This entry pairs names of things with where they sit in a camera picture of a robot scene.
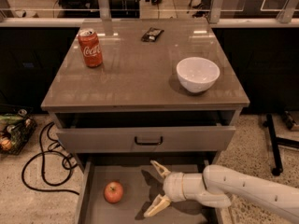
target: black stand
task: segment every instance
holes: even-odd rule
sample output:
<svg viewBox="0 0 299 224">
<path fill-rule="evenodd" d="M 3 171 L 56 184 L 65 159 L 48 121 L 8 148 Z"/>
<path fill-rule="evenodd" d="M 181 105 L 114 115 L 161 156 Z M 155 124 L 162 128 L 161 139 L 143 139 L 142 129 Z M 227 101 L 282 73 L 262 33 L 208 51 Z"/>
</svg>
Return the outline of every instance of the black stand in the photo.
<svg viewBox="0 0 299 224">
<path fill-rule="evenodd" d="M 277 137 L 275 128 L 274 128 L 274 123 L 272 120 L 272 116 L 268 114 L 268 115 L 266 115 L 266 119 L 267 119 L 267 121 L 263 124 L 263 126 L 268 127 L 268 130 L 270 133 L 270 138 L 271 138 L 271 144 L 272 144 L 275 165 L 276 165 L 276 167 L 273 168 L 273 170 L 272 170 L 272 175 L 280 175 L 283 172 L 283 167 L 282 167 L 282 162 L 281 162 L 278 145 L 299 148 L 299 142 L 291 140 L 291 139 Z"/>
</svg>

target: red apple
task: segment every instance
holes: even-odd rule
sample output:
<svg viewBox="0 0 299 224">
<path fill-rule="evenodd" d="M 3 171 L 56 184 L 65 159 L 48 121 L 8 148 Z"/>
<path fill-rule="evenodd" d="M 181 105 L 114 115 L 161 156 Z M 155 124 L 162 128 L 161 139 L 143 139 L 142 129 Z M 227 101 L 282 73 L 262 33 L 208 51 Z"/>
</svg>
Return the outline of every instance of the red apple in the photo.
<svg viewBox="0 0 299 224">
<path fill-rule="evenodd" d="M 104 197 L 107 202 L 117 203 L 121 200 L 122 195 L 123 195 L 123 188 L 121 183 L 117 181 L 113 181 L 108 183 L 105 186 Z"/>
</svg>

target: can lid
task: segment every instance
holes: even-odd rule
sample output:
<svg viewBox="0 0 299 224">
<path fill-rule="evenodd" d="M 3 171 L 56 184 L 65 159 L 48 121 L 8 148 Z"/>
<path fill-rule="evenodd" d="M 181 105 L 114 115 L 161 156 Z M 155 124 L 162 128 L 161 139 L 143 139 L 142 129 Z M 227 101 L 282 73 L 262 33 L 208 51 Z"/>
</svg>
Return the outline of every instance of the can lid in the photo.
<svg viewBox="0 0 299 224">
<path fill-rule="evenodd" d="M 94 29 L 93 28 L 87 28 L 87 29 L 82 29 L 78 33 L 80 36 L 89 36 L 94 34 Z"/>
</svg>

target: drawer handle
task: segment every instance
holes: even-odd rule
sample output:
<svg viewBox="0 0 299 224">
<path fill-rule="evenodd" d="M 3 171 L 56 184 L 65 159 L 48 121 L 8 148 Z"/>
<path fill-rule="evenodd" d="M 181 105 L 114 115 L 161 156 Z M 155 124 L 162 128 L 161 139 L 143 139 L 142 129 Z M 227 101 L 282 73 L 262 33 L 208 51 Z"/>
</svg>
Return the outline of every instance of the drawer handle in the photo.
<svg viewBox="0 0 299 224">
<path fill-rule="evenodd" d="M 161 145 L 163 142 L 163 137 L 161 136 L 160 137 L 160 141 L 159 142 L 156 142 L 156 143 L 140 143 L 138 142 L 138 138 L 135 137 L 135 143 L 138 145 L 138 146 L 159 146 Z"/>
</svg>

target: black cable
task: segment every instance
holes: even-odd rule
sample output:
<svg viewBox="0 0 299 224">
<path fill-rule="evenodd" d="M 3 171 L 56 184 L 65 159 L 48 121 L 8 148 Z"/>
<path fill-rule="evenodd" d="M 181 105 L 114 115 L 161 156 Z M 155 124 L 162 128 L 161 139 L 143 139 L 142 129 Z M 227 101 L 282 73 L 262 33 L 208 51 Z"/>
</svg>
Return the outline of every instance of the black cable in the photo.
<svg viewBox="0 0 299 224">
<path fill-rule="evenodd" d="M 65 154 L 63 154 L 62 152 L 59 152 L 59 151 L 55 151 L 54 149 L 57 148 L 57 147 L 62 147 L 58 140 L 54 139 L 54 138 L 51 138 L 50 137 L 50 129 L 53 127 L 54 123 L 51 122 L 49 124 L 47 124 L 41 131 L 40 135 L 39 135 L 39 146 L 40 146 L 40 149 L 41 149 L 41 152 L 34 155 L 34 157 L 32 157 L 28 162 L 25 163 L 22 171 L 21 171 L 21 180 L 23 182 L 23 184 L 28 188 L 28 189 L 32 189 L 32 190 L 35 190 L 35 191 L 43 191 L 43 192 L 60 192 L 60 191 L 66 191 L 66 192 L 71 192 L 71 193 L 75 193 L 77 195 L 79 195 L 78 192 L 74 191 L 74 190 L 71 190 L 71 189 L 38 189 L 38 188 L 35 188 L 35 187 L 32 187 L 30 186 L 26 180 L 25 180 L 25 171 L 28 167 L 28 165 L 33 161 L 35 160 L 36 158 L 38 157 L 42 157 L 42 166 L 41 166 L 41 176 L 43 178 L 43 181 L 49 185 L 49 186 L 52 186 L 52 187 L 58 187 L 58 186 L 61 186 L 62 184 L 66 183 L 72 176 L 73 174 L 73 171 L 74 169 L 78 166 L 77 164 L 75 165 L 72 165 L 71 163 L 71 159 L 73 158 L 72 155 L 67 155 L 65 156 Z M 52 143 L 49 145 L 48 147 L 48 151 L 45 151 L 44 148 L 43 148 L 43 144 L 42 144 L 42 136 L 43 136 L 43 133 L 47 130 L 47 137 L 49 138 L 49 140 L 52 141 Z M 63 158 L 63 162 L 62 162 L 62 166 L 65 168 L 65 170 L 68 171 L 68 176 L 66 177 L 65 180 L 59 182 L 59 183 L 50 183 L 47 178 L 45 177 L 45 169 L 46 169 L 46 155 L 49 155 L 49 154 L 52 154 L 52 155 L 57 155 L 61 158 Z"/>
</svg>

